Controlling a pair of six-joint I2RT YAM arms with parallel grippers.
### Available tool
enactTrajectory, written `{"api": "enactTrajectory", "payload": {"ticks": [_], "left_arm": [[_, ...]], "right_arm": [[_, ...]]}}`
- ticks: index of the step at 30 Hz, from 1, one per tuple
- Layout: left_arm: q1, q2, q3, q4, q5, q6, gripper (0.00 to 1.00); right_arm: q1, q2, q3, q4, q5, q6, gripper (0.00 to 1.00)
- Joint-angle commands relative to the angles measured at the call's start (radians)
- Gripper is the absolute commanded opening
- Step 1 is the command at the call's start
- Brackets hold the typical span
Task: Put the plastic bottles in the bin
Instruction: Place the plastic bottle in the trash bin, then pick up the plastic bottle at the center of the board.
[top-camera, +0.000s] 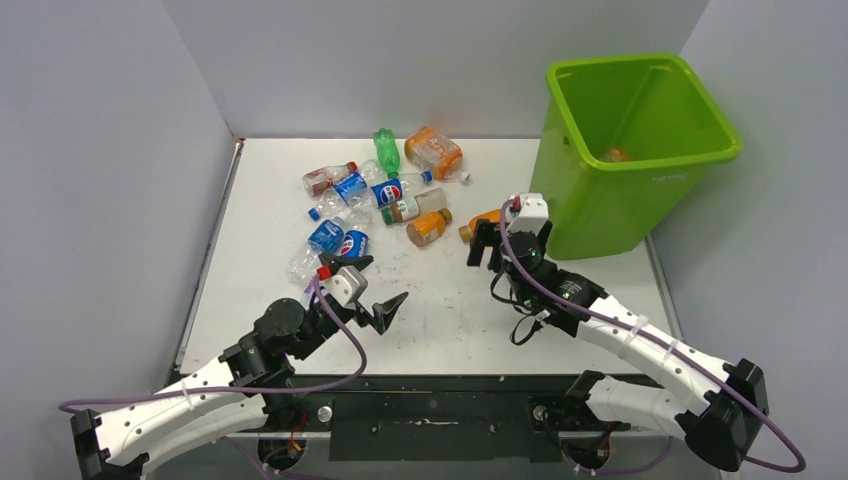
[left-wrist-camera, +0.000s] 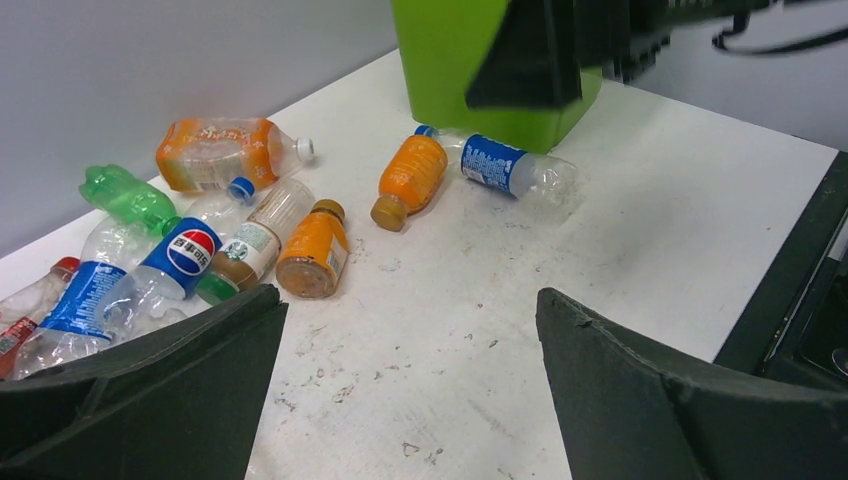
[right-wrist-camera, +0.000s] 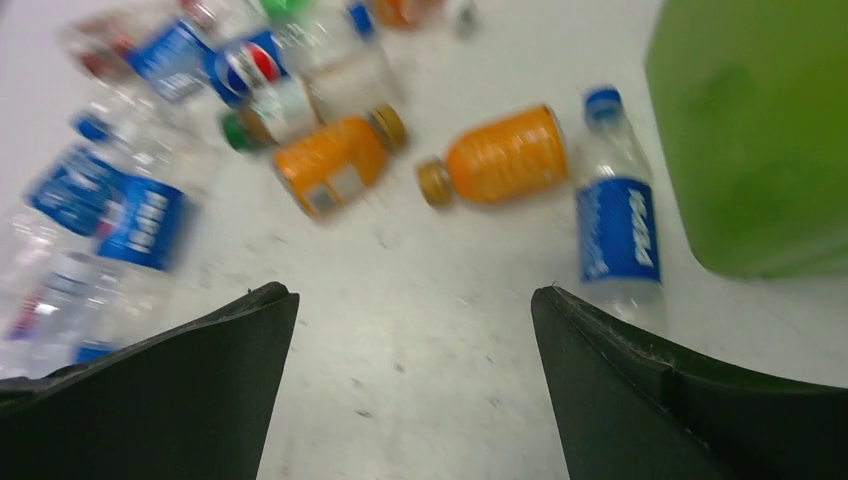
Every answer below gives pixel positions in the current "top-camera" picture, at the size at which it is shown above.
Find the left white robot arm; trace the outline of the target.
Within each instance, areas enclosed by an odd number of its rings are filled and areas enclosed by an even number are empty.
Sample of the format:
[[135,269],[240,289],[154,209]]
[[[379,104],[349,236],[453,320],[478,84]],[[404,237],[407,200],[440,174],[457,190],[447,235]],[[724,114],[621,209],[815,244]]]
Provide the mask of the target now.
[[[362,271],[372,256],[323,254],[320,261],[309,304],[293,298],[273,301],[251,331],[179,381],[149,396],[61,404],[72,415],[81,477],[141,479],[163,463],[230,434],[267,425],[286,430],[297,420],[306,395],[361,376],[367,356],[348,322],[384,334],[408,295],[365,308],[359,300],[368,287]],[[337,333],[358,351],[357,369],[325,384],[292,385],[293,361],[307,359]]]

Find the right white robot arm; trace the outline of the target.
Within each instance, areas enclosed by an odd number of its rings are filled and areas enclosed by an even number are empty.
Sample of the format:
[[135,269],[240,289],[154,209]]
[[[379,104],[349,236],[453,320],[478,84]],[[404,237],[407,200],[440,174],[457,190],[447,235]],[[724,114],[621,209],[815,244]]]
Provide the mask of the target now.
[[616,380],[586,370],[566,393],[565,416],[579,428],[595,424],[646,427],[683,441],[707,464],[735,472],[749,461],[749,450],[768,416],[763,370],[748,359],[732,364],[705,354],[651,325],[588,278],[558,267],[544,256],[550,222],[518,230],[487,218],[459,233],[469,247],[467,263],[486,266],[492,282],[509,284],[509,295],[495,300],[531,319],[516,346],[543,327],[593,344],[648,376],[652,386]]

